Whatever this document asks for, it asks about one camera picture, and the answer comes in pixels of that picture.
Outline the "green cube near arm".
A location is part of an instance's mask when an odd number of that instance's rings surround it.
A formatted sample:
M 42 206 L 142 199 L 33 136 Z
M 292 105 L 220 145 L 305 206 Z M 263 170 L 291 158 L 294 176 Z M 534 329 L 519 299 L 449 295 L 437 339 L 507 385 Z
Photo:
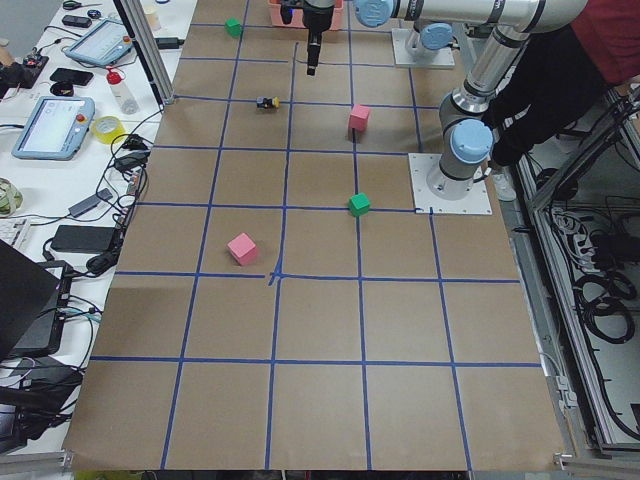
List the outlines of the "green cube near arm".
M 371 202 L 364 192 L 352 195 L 348 201 L 348 208 L 352 216 L 360 217 L 369 212 Z

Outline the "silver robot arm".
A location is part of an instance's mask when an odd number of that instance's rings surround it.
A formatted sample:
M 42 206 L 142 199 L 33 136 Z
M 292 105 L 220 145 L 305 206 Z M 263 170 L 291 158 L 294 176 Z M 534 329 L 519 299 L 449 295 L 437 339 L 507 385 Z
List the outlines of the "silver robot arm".
M 377 28 L 392 18 L 414 21 L 420 18 L 444 22 L 506 25 L 519 33 L 556 29 L 570 23 L 584 9 L 584 1 L 526 0 L 432 0 L 432 1 L 356 1 L 358 22 Z M 281 1 L 279 14 L 285 25 L 293 12 L 302 12 L 308 30 L 307 74 L 313 76 L 319 64 L 322 35 L 332 24 L 335 3 L 330 0 Z
M 494 145 L 492 130 L 481 117 L 528 38 L 511 26 L 496 26 L 462 86 L 443 99 L 439 107 L 443 153 L 427 174 L 427 186 L 436 196 L 457 201 L 474 185 L 474 175 Z

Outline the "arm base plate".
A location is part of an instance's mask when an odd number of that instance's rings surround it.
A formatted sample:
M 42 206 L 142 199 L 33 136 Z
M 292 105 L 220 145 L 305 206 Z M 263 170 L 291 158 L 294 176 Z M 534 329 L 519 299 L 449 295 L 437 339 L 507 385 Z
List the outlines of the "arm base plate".
M 392 46 L 396 67 L 445 70 L 453 69 L 455 66 L 449 46 L 428 49 L 423 45 L 420 34 L 413 29 L 394 28 Z
M 410 153 L 409 172 L 414 211 L 418 214 L 491 215 L 492 207 L 480 166 L 467 180 L 441 172 L 440 154 Z

